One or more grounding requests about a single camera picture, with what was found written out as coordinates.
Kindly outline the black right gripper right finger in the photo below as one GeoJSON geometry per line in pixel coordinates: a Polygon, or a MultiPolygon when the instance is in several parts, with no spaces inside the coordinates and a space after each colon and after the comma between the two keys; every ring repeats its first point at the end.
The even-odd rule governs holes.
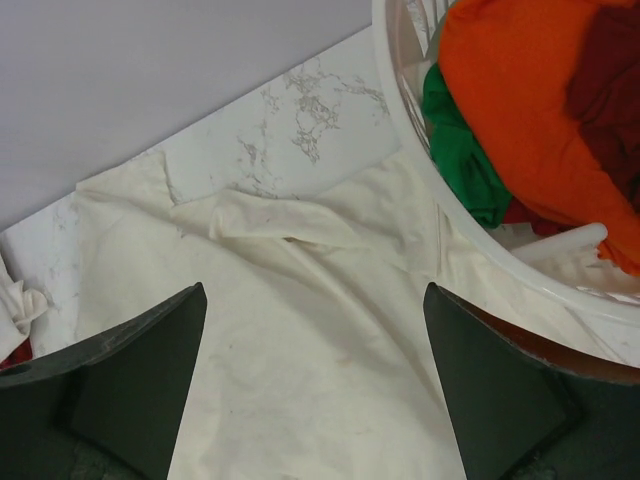
{"type": "Polygon", "coordinates": [[[469,479],[636,479],[639,370],[430,283],[423,311],[469,479]]]}

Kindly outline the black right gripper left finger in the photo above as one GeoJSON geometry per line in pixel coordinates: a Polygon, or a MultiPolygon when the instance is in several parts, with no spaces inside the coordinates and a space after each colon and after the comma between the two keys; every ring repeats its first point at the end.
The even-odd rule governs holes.
{"type": "Polygon", "coordinates": [[[165,479],[204,330],[202,284],[1,372],[4,479],[165,479]]]}

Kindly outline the cream white t shirt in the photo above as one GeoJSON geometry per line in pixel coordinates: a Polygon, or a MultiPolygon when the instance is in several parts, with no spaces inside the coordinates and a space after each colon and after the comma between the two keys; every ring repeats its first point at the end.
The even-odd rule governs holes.
{"type": "Polygon", "coordinates": [[[491,265],[396,154],[308,201],[176,204],[154,154],[81,182],[77,334],[194,283],[205,329],[173,479],[460,479],[423,315],[437,282],[583,352],[576,315],[491,265]]]}

